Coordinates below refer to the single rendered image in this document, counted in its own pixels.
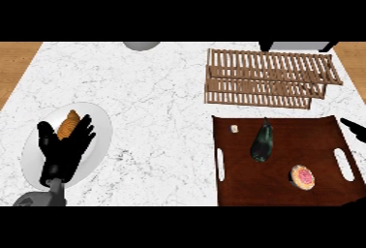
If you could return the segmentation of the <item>grey and black appliance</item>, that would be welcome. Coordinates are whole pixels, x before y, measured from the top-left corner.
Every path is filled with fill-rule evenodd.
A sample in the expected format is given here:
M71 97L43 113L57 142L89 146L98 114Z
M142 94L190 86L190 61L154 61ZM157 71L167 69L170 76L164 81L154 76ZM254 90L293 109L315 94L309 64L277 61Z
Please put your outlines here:
M337 42L260 42L260 50L318 50L328 52L337 45Z

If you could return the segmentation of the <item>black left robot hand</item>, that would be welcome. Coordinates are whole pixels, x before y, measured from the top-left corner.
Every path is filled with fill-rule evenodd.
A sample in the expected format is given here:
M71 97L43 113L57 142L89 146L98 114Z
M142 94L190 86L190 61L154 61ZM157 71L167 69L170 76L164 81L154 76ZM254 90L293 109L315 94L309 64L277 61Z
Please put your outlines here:
M60 178L64 183L71 181L82 156L97 137L94 129L89 114L85 115L70 136L64 139L58 138L48 121L38 124L39 148L46 158L39 182L45 187L49 187L55 178Z

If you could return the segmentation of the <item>white oval plate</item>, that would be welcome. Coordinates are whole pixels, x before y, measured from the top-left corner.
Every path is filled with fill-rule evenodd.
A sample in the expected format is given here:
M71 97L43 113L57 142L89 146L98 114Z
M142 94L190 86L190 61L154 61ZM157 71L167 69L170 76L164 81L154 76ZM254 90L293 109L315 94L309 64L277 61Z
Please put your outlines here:
M89 148L82 156L74 177L67 183L69 188L74 186L100 167L108 154L114 134L114 126L108 113L98 105L86 102L79 102L63 106L43 117L43 120L51 123L55 130L60 130L60 126L73 109L80 117L86 114L91 115L97 138L94 138ZM23 146L21 163L26 180L38 190L48 190L48 187L45 187L39 182L45 161L46 159L39 148L39 131L38 129L33 129Z

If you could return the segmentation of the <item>dark brown wooden tray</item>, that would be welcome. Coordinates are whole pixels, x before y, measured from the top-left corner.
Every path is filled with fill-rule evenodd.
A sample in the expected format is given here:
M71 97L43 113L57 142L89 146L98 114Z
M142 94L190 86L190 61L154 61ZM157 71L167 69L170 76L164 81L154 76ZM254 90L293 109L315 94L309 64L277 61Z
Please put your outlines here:
M222 205L343 205L366 197L359 169L346 180L336 157L342 149L356 164L336 116L275 118L274 150L266 162L253 159L252 147L263 118L213 119L218 203ZM232 133L231 126L240 132ZM315 187L302 190L291 182L291 169L306 166Z

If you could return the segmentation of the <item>pink frosted cupcake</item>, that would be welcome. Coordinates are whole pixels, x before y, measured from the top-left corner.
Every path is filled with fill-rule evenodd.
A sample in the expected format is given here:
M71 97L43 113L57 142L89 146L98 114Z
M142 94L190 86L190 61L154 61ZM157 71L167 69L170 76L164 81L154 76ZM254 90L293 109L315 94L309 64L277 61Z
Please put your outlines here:
M315 187L315 176L311 169L306 166L296 165L291 169L291 182L305 191L309 191Z

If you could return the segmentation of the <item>wooden slatted tiered shelf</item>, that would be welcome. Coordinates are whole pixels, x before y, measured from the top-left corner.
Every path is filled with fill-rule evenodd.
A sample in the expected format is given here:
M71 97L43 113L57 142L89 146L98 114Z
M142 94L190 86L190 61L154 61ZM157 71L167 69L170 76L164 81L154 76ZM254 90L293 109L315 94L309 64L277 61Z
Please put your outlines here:
M330 84L345 84L331 54L207 51L207 104L311 109Z

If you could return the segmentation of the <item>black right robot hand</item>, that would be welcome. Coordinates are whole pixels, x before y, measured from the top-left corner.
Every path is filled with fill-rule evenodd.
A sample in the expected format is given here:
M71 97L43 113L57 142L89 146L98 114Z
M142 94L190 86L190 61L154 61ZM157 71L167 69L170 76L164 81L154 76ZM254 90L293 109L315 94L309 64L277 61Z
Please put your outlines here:
M349 127L349 130L355 133L356 138L364 143L366 143L366 127L347 120L346 118L342 119L342 123Z

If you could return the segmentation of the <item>golden brown croissant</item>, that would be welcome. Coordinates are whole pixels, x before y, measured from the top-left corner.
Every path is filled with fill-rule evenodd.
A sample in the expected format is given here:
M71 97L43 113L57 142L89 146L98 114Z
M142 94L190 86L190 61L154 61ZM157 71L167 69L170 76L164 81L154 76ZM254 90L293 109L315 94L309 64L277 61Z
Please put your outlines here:
M79 116L76 110L73 109L69 112L69 117L64 120L64 122L61 124L61 127L60 127L60 130L58 130L58 138L60 138L60 140L63 140L64 138L70 137L79 122L80 122L80 116Z

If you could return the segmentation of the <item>grey round object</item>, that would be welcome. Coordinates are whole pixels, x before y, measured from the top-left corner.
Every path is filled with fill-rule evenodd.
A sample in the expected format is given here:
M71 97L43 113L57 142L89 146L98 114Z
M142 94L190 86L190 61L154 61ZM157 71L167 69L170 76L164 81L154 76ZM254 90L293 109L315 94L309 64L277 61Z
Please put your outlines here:
M125 42L125 45L136 51L145 51L153 49L160 42Z

